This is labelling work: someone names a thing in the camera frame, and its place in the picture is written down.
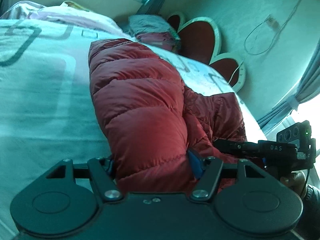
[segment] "person's sleeve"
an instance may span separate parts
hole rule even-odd
[[[306,239],[320,238],[320,190],[312,185],[307,186],[307,194],[302,200],[303,212],[296,227]]]

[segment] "red down jacket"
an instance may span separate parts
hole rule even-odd
[[[237,162],[212,146],[217,138],[246,140],[234,93],[198,94],[167,61],[126,39],[93,42],[89,65],[94,109],[122,192],[189,193],[196,184],[189,147],[202,156]],[[223,179],[220,189],[233,183]]]

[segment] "bed sheet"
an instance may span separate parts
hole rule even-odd
[[[89,93],[88,51],[105,32],[40,20],[0,20],[0,240],[17,234],[12,198],[64,158],[75,163],[108,156],[110,149]],[[213,69],[151,49],[172,63],[198,93],[232,92]],[[239,99],[248,140],[265,139]],[[88,187],[87,181],[79,184]]]

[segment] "bolt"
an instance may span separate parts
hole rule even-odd
[[[161,201],[161,199],[160,199],[160,198],[158,198],[158,197],[155,197],[155,198],[153,198],[153,199],[152,199],[152,201],[153,201],[153,202],[160,202],[160,201]]]
[[[197,189],[192,193],[192,195],[196,198],[204,198],[209,196],[209,193],[204,189]]]
[[[115,190],[115,189],[111,189],[111,190],[108,190],[104,193],[104,195],[107,197],[107,198],[111,198],[111,199],[114,199],[114,198],[119,198],[121,196],[120,192]]]
[[[151,201],[151,200],[148,200],[148,199],[144,199],[144,200],[143,200],[143,203],[144,203],[144,204],[147,204],[147,205],[150,205],[150,204],[152,203],[152,201]]]

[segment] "camera device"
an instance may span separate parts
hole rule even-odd
[[[20,232],[15,239],[298,240],[293,229],[302,213],[301,199],[250,158],[263,158],[267,170],[275,167],[278,176],[312,168],[316,148],[309,122],[279,132],[277,142],[216,140],[214,146],[240,159],[228,164],[188,149],[199,179],[190,195],[123,195],[113,182],[111,158],[84,164],[64,159],[12,200],[10,211]],[[91,190],[77,185],[76,178],[89,179]],[[220,180],[231,178],[236,183],[218,193]]]

